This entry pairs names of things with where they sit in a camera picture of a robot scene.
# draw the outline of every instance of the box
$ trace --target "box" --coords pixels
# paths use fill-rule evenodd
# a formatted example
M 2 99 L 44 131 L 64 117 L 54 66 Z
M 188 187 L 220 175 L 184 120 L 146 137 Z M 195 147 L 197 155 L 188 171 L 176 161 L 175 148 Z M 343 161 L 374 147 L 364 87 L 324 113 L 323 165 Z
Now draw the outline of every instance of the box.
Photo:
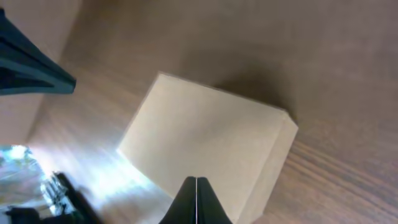
M 119 150 L 175 197 L 207 177 L 233 223 L 262 215 L 298 130 L 286 111 L 159 74 Z

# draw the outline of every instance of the bright light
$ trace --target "bright light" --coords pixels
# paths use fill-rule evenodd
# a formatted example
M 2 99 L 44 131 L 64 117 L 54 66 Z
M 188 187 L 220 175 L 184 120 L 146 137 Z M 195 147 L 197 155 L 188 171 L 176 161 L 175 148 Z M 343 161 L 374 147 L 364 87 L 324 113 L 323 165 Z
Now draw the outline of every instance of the bright light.
M 25 152 L 27 147 L 15 145 L 11 147 L 11 151 L 9 152 L 9 157 L 11 159 L 23 159 L 25 157 Z

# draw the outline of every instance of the box top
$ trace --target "box top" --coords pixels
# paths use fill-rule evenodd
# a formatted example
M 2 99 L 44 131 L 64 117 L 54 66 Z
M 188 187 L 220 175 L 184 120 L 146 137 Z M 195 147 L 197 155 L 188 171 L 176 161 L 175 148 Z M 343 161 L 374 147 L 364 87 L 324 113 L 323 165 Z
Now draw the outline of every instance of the box top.
M 188 176 L 207 177 L 239 218 L 279 131 L 294 125 L 272 106 L 159 74 L 119 150 L 175 197 Z

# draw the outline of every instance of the cardboard box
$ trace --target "cardboard box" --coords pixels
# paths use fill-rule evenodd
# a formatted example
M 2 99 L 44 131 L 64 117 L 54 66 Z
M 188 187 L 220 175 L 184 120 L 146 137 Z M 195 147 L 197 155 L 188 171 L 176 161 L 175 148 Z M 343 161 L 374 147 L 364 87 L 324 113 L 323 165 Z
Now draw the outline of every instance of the cardboard box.
M 207 177 L 233 223 L 262 215 L 298 130 L 287 112 L 160 74 L 119 150 L 175 197 Z

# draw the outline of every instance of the wood grain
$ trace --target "wood grain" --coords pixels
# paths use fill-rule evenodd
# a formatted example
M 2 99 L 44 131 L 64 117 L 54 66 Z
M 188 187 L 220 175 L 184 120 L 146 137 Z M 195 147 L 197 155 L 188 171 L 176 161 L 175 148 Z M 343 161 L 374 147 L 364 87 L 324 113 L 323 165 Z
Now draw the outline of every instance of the wood grain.
M 300 131 L 257 223 L 397 223 L 397 7 L 83 1 L 60 61 L 76 92 L 45 99 L 30 145 L 105 222 L 157 223 L 170 199 L 115 150 L 161 70 L 294 115 Z

